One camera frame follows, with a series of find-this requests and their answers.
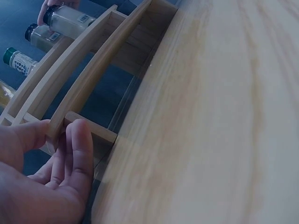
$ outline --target wooden spice rack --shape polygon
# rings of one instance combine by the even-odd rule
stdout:
[[[50,120],[47,144],[41,150],[53,154],[63,127],[83,118],[78,113],[110,63],[143,77],[177,9],[165,0],[144,0],[126,16],[113,5],[76,40],[62,38],[43,57],[3,111],[0,123],[10,126],[42,119],[86,54],[95,53]],[[117,135],[86,120],[97,158],[100,149],[111,149]]]

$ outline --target plywood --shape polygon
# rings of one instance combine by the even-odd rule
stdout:
[[[182,0],[93,223],[299,223],[299,2]]]

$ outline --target curved wooden rail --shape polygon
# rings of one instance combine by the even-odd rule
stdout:
[[[14,97],[4,109],[0,116],[0,124],[12,124],[19,110],[22,108],[37,84],[41,81],[42,77],[51,68],[54,62],[63,54],[63,52],[71,45],[72,42],[73,40],[71,38],[64,37],[42,58],[42,60],[38,63],[38,66],[20,85]]]
[[[110,7],[57,59],[24,103],[15,117],[13,125],[21,123],[26,113],[38,119],[42,118],[54,97],[75,70],[76,66],[98,41],[111,12],[116,9],[116,5]]]
[[[151,1],[152,0],[145,0],[120,24],[93,56],[89,64],[67,92],[50,121],[47,140],[49,145],[53,146],[52,150],[56,147],[65,115],[68,111],[80,112],[96,83],[101,78],[112,58],[135,29]]]

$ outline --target spice jar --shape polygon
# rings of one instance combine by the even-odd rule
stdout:
[[[51,30],[76,39],[96,19],[68,6],[53,5],[46,11],[43,22]]]
[[[46,25],[38,26],[32,23],[25,32],[25,39],[44,52],[48,52],[63,37],[53,32]]]
[[[28,57],[14,48],[8,48],[5,51],[3,62],[9,65],[11,68],[18,70],[25,76],[28,76],[38,63],[31,57]]]

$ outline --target black lid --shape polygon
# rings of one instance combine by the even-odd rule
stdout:
[[[32,23],[30,24],[30,26],[28,26],[26,32],[25,32],[25,39],[28,40],[29,42],[31,41],[31,34],[32,31],[37,27],[36,23]]]
[[[49,24],[49,18],[51,18],[52,13],[55,11],[55,9],[57,9],[57,8],[59,8],[59,7],[60,7],[60,6],[53,5],[53,6],[50,6],[50,7],[47,9],[45,15],[43,16],[43,22],[44,22],[45,24],[47,24],[48,26],[50,26],[50,24]]]

